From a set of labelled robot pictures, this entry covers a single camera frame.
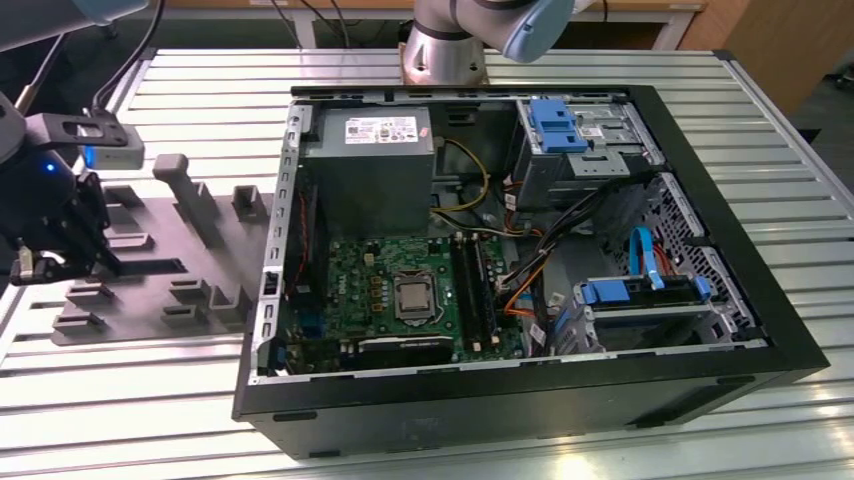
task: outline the motherboard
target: motherboard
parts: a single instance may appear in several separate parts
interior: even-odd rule
[[[325,307],[300,316],[300,370],[361,369],[371,356],[371,368],[520,358],[517,319],[471,285],[469,270],[488,287],[504,262],[496,237],[333,240]]]

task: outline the ram slot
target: ram slot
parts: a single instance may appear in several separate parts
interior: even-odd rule
[[[472,236],[465,244],[471,272],[471,291],[475,296],[481,345],[497,345],[497,317],[495,315],[495,298],[485,268],[485,256],[479,236]]]
[[[453,287],[456,290],[456,305],[459,307],[460,328],[463,330],[463,346],[468,351],[480,351],[483,342],[480,339],[480,325],[477,297],[469,268],[468,239],[461,235],[451,237],[451,267],[453,269]]]

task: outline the cpu socket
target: cpu socket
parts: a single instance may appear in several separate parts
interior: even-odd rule
[[[393,274],[395,318],[411,327],[420,327],[436,317],[432,274],[399,271]]]

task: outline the sticker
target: sticker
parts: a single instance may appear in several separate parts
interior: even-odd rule
[[[415,117],[363,117],[347,120],[347,145],[417,142]]]
[[[516,211],[516,196],[508,193],[504,194],[504,203],[507,204],[507,210]]]
[[[581,135],[584,137],[604,137],[599,127],[581,127]]]
[[[545,346],[545,332],[539,328],[539,325],[535,323],[531,324],[531,338],[539,343],[543,347]]]

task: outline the aluminum work table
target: aluminum work table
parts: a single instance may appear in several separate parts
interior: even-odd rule
[[[491,54],[487,64],[492,84],[658,87],[832,366],[680,427],[297,463],[231,420],[240,335],[57,347],[48,336],[68,284],[9,288],[0,477],[854,476],[854,201],[738,63],[704,52],[568,51],[528,66]],[[185,153],[213,194],[251,184],[271,192],[289,87],[399,83],[392,50],[165,50],[113,106],[146,156]],[[101,172],[105,183],[169,196],[150,163]]]

